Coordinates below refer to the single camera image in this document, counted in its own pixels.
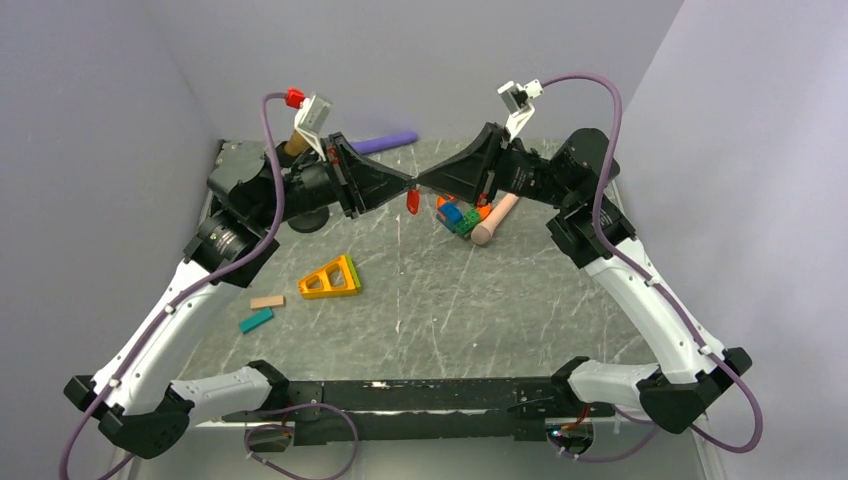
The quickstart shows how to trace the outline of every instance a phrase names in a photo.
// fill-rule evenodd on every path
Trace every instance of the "yellow triangle block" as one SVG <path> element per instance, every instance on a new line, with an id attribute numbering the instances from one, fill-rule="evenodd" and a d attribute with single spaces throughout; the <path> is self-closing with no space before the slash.
<path id="1" fill-rule="evenodd" d="M 341 272 L 344 284 L 333 286 L 330 275 L 335 272 Z M 301 278 L 297 282 L 297 289 L 300 290 L 303 298 L 312 300 L 356 295 L 362 291 L 362 284 L 359 283 L 359 276 L 356 275 L 356 269 L 353 268 L 353 260 L 350 259 L 350 255 L 344 254 Z"/>

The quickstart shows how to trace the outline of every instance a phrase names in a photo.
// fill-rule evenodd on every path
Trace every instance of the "gray marble surface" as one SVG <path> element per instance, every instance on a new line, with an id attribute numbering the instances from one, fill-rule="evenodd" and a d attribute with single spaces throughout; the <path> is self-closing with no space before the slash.
<path id="1" fill-rule="evenodd" d="M 465 140 L 422 141 L 372 158 L 416 174 Z M 526 141 L 550 156 L 559 141 Z M 220 161 L 261 155 L 258 142 L 224 145 Z M 576 355 L 646 363 L 653 355 L 612 298 L 574 268 L 550 239 L 548 206 L 522 200 L 486 247 L 448 232 L 423 195 L 416 216 L 405 196 L 350 220 L 336 205 L 321 231 L 284 225 L 281 246 L 217 318 L 183 369 L 184 379 L 265 359 L 293 380 L 550 375 Z M 343 253 L 363 291 L 305 300 L 297 281 Z M 283 294 L 275 318 L 243 335 L 250 298 Z"/>

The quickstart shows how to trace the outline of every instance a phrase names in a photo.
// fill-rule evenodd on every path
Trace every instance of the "gray wall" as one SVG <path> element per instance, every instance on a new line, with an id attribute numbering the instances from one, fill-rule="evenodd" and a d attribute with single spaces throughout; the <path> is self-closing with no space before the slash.
<path id="1" fill-rule="evenodd" d="M 0 476 L 49 479 L 79 418 L 62 387 L 101 367 L 163 291 L 215 137 L 138 2 L 0 11 Z M 74 478 L 111 454 L 90 430 Z"/>
<path id="2" fill-rule="evenodd" d="M 733 479 L 848 471 L 846 78 L 842 0 L 687 0 L 626 112 L 620 185 L 654 262 L 754 359 L 765 435 L 724 456 Z M 741 444 L 727 397 L 711 423 Z"/>
<path id="3" fill-rule="evenodd" d="M 506 120 L 504 82 L 578 69 L 627 100 L 682 0 L 143 2 L 218 133 L 258 140 L 256 99 L 289 85 L 334 100 L 325 132 L 355 136 L 473 136 Z M 608 102 L 592 85 L 552 90 L 526 134 L 607 125 Z"/>

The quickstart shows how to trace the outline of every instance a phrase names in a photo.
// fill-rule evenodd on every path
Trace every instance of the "purple object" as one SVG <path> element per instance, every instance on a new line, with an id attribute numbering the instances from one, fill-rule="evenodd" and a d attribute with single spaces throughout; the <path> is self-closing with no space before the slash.
<path id="1" fill-rule="evenodd" d="M 385 137 L 373 138 L 362 142 L 351 142 L 351 146 L 362 155 L 369 153 L 382 152 L 390 148 L 400 147 L 410 144 L 418 140 L 418 134 L 415 132 L 401 132 L 394 135 L 386 135 Z"/>

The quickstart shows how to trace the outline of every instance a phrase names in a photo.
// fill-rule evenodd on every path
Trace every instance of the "red connector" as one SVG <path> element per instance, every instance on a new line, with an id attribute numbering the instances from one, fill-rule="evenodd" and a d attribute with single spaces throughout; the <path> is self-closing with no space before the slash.
<path id="1" fill-rule="evenodd" d="M 286 105 L 292 108 L 300 108 L 305 99 L 306 95 L 294 87 L 290 87 L 288 91 L 286 91 Z"/>
<path id="2" fill-rule="evenodd" d="M 418 193 L 418 189 L 413 188 L 406 192 L 406 209 L 409 210 L 409 213 L 413 215 L 418 213 L 418 203 L 420 200 L 421 194 Z"/>

